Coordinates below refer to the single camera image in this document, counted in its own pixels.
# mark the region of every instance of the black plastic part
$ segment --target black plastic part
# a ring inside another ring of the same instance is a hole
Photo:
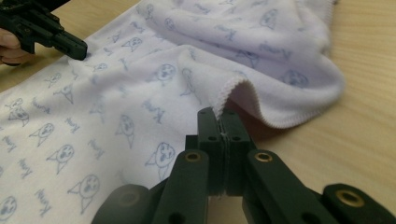
[[[53,11],[70,0],[34,0],[43,7],[46,7],[49,11]]]
[[[181,152],[151,223],[206,223],[208,172],[206,153],[201,150]]]
[[[250,151],[247,175],[271,223],[338,223],[275,153]]]
[[[261,201],[249,183],[245,185],[242,208],[248,224],[270,224],[271,219],[266,213]]]
[[[21,42],[21,49],[29,53],[34,54],[35,43],[39,43],[47,48],[55,47],[73,59],[84,60],[87,44],[67,33],[59,18],[45,7],[47,4],[50,9],[54,9],[65,2],[67,1],[4,0],[0,3],[0,28],[14,34]]]
[[[102,204],[92,224],[143,223],[142,210],[146,210],[147,202],[149,202],[148,189],[137,185],[122,186],[114,190]]]
[[[238,114],[224,110],[219,125],[225,148],[225,191],[230,196],[242,196],[246,183],[245,160],[251,149],[256,149]]]
[[[327,186],[322,203],[346,224],[396,224],[396,218],[363,191],[345,184]]]
[[[198,112],[197,146],[210,158],[209,194],[220,195],[224,191],[225,145],[219,131],[218,122],[212,108]]]

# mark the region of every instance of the printed fabric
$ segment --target printed fabric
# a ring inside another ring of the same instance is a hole
[[[0,223],[90,223],[126,183],[169,176],[196,113],[227,100],[275,128],[344,88],[331,0],[143,0],[0,93]]]

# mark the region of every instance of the wooden table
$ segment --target wooden table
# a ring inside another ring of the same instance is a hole
[[[71,1],[54,11],[65,29],[85,38],[136,0]],[[334,9],[332,60],[346,77],[339,102],[317,119],[271,130],[242,114],[257,145],[277,153],[311,189],[346,183],[396,214],[396,2],[341,0]],[[0,66],[0,91],[24,81],[62,55],[37,46],[20,67]],[[240,198],[212,199],[209,223],[247,223]]]

